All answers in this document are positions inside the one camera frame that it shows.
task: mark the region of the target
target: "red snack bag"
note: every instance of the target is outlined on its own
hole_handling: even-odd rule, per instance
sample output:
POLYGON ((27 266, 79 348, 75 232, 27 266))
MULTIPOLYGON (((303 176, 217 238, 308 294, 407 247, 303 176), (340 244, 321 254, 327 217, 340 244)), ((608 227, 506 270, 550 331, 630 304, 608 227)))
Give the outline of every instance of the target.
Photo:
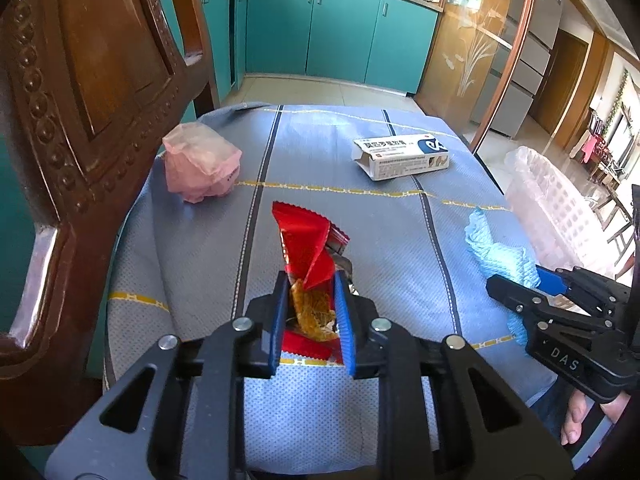
POLYGON ((334 274, 349 238, 327 218, 307 209, 274 202, 285 270, 291 284, 295 321, 289 323, 283 350, 327 359, 339 345, 335 333, 334 274))

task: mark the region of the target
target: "white plastic basket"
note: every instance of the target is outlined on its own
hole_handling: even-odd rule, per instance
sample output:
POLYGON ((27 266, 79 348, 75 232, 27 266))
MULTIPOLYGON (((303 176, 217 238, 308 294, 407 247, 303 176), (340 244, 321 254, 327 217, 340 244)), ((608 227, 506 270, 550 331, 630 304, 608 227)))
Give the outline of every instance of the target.
POLYGON ((505 197, 540 265, 552 270, 579 266, 612 278, 612 249, 574 184, 548 158, 526 146, 508 153, 505 165, 513 175, 505 197))

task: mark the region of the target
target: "human hand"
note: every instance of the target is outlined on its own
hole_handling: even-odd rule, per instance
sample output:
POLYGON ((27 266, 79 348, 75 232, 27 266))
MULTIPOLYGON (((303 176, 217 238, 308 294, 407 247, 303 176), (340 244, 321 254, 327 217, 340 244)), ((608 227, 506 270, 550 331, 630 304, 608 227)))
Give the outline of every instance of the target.
MULTIPOLYGON (((626 405, 629 402, 630 396, 625 392, 619 394, 616 399, 612 400, 608 404, 601 404, 600 407, 607 417, 615 424, 622 412, 625 411, 626 405)), ((580 438, 582 433, 582 423, 587 416, 587 399, 580 390, 574 390, 571 398, 569 399, 569 407, 566 411, 566 419, 564 425, 560 431, 560 443, 565 446, 566 444, 575 444, 580 438)))

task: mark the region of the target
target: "refrigerator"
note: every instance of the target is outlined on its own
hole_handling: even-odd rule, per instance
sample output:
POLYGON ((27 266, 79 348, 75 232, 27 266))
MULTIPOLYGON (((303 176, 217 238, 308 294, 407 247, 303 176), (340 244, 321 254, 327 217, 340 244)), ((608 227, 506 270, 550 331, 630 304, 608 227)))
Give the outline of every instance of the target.
MULTIPOLYGON (((563 2, 564 0, 535 0, 520 60, 516 64, 507 93, 490 125, 490 129, 494 132, 513 137, 522 125, 533 98, 540 88, 546 66, 551 58, 551 51, 560 25, 563 2)), ((504 30, 501 34, 501 38, 508 44, 513 44, 515 39, 523 6, 524 0, 511 0, 504 30)), ((482 116, 498 87, 498 81, 500 81, 505 69, 509 53, 509 48, 498 44, 489 75, 471 113, 472 122, 480 123, 482 120, 482 116)))

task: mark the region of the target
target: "cabinet door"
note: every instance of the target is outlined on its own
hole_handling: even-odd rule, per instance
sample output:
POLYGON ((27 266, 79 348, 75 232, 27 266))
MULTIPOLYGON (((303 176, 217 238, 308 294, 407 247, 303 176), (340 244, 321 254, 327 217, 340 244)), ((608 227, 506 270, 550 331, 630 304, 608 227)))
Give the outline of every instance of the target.
POLYGON ((415 93, 438 13, 402 0, 380 0, 365 83, 415 93))
POLYGON ((363 83, 380 0, 314 0, 306 74, 363 83))
POLYGON ((249 0, 247 72, 305 74, 313 0, 249 0))
POLYGON ((231 91, 229 0, 204 0, 204 15, 211 38, 218 97, 222 101, 231 91))
POLYGON ((242 86, 246 72, 246 2, 236 0, 236 89, 242 86))
MULTIPOLYGON (((182 43, 182 35, 180 34, 180 27, 178 27, 178 17, 175 15, 174 1, 173 0, 160 0, 160 6, 162 7, 162 13, 166 24, 169 26, 172 36, 174 37, 175 44, 178 46, 180 54, 184 56, 184 44, 182 43)), ((193 107, 193 101, 189 103, 187 109, 184 111, 184 115, 180 120, 181 123, 189 123, 196 120, 196 110, 193 107)))

